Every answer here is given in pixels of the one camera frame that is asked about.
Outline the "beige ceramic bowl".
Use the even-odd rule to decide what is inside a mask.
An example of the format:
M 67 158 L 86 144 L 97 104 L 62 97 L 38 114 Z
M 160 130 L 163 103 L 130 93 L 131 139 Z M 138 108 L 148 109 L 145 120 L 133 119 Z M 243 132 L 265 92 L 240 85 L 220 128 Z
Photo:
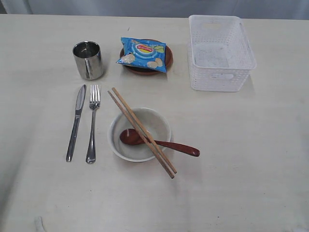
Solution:
M 135 107 L 132 110 L 155 140 L 171 141 L 172 132 L 170 125 L 156 110 L 145 107 Z M 130 162 L 146 162 L 154 159 L 154 154 L 146 144 L 126 145 L 121 142 L 120 134 L 132 127 L 122 113 L 113 120 L 107 135 L 108 143 L 113 153 Z

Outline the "red-brown wooden spoon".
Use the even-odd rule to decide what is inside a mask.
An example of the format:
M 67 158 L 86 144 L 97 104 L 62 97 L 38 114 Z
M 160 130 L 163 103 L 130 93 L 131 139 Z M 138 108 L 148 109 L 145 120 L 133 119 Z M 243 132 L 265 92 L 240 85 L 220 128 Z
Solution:
M 139 134 L 136 132 L 135 129 L 125 129 L 124 131 L 122 131 L 122 133 L 120 134 L 120 140 L 126 145 L 144 144 L 144 141 L 142 140 L 142 138 L 139 136 Z M 167 147 L 167 148 L 188 154 L 193 157 L 200 156 L 200 151 L 191 146 L 174 143 L 174 142 L 158 141 L 158 140 L 155 140 L 155 142 L 158 145 L 161 145 L 163 147 Z

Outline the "brown wooden plate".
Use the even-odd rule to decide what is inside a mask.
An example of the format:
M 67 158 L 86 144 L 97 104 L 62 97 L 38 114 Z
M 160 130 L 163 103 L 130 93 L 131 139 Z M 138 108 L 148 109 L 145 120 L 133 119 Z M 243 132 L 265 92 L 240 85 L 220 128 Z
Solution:
M 120 53 L 120 57 L 123 56 L 123 55 L 124 55 L 124 51 L 122 49 L 121 53 Z M 166 65 L 167 70 L 172 65 L 172 62 L 173 62 L 172 51 L 166 45 L 165 65 Z M 142 68 L 130 67 L 130 66 L 126 66 L 126 65 L 123 65 L 123 66 L 128 68 L 130 71 L 132 71 L 136 74 L 140 74 L 140 75 L 154 75 L 154 74 L 160 73 L 159 71 L 154 71 L 154 70 L 150 70 L 150 69 L 142 69 Z

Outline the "blue chips bag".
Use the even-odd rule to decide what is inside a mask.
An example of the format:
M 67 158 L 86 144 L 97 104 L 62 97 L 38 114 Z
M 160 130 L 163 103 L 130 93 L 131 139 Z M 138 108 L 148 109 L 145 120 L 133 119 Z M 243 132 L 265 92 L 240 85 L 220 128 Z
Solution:
M 166 44 L 154 40 L 122 37 L 124 55 L 116 63 L 165 73 Z

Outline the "silver table knife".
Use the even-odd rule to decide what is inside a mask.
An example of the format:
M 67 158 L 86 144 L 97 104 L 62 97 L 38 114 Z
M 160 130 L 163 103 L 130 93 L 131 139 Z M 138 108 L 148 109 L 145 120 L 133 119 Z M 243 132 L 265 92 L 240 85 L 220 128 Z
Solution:
M 85 94 L 86 94 L 86 85 L 82 85 L 77 95 L 77 100 L 76 100 L 76 105 L 75 105 L 74 124 L 73 124 L 71 135 L 70 135 L 70 141 L 69 141 L 68 150 L 66 154 L 66 162 L 72 161 L 77 133 L 78 133 L 79 122 L 80 122 L 83 105 L 84 105 Z

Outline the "silver fork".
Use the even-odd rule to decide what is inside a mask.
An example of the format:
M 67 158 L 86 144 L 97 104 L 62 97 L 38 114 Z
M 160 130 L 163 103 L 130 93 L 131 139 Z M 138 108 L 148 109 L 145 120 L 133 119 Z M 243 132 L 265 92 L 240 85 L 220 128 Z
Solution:
M 90 86 L 89 108 L 92 111 L 90 139 L 86 155 L 86 163 L 92 164 L 96 161 L 96 143 L 95 143 L 95 123 L 96 111 L 100 108 L 100 89 L 99 85 Z

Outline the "white perforated plastic basket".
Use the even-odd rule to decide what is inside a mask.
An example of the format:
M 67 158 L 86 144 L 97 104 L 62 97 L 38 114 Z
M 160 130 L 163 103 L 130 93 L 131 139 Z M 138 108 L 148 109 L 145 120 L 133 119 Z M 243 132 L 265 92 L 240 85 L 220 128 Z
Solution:
M 238 92 L 256 60 L 242 20 L 236 16 L 189 16 L 188 66 L 191 88 Z

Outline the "shiny steel cup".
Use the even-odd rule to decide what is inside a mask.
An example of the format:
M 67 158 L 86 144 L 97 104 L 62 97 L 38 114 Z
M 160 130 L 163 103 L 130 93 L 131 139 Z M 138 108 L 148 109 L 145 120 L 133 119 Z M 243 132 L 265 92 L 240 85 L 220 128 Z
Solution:
M 77 43 L 73 47 L 72 53 L 82 79 L 96 80 L 103 76 L 100 46 L 96 42 L 83 41 Z

